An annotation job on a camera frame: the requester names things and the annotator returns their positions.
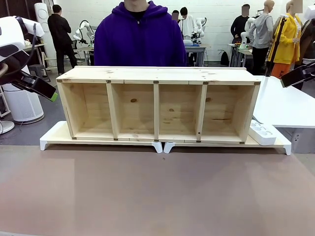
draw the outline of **person in white shirt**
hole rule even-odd
[[[183,35],[183,39],[191,39],[191,34],[196,26],[196,22],[193,16],[188,15],[188,10],[186,7],[181,9],[181,16],[183,20],[179,22],[179,27],[181,28],[181,32]]]

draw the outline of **black bag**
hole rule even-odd
[[[226,52],[223,52],[222,53],[222,56],[221,56],[221,65],[226,65],[226,66],[229,66],[230,65],[230,61],[228,59],[228,55]]]

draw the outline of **gray hoodie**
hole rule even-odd
[[[262,13],[257,19],[254,20],[250,29],[250,46],[255,48],[269,48],[273,34],[272,17],[268,14]]]

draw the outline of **stool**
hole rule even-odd
[[[42,80],[44,80],[43,73],[42,73],[42,70],[46,71],[46,68],[44,65],[41,65],[41,64],[30,65],[29,70],[30,70],[30,72],[34,71],[37,77],[40,77]]]

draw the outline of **shelf compartment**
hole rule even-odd
[[[106,84],[58,83],[72,138],[113,140]]]
[[[153,85],[108,84],[114,138],[154,141]]]
[[[245,142],[253,111],[252,101],[256,100],[255,90],[256,86],[208,85],[201,142]]]
[[[159,85],[161,142],[196,142],[202,85]]]

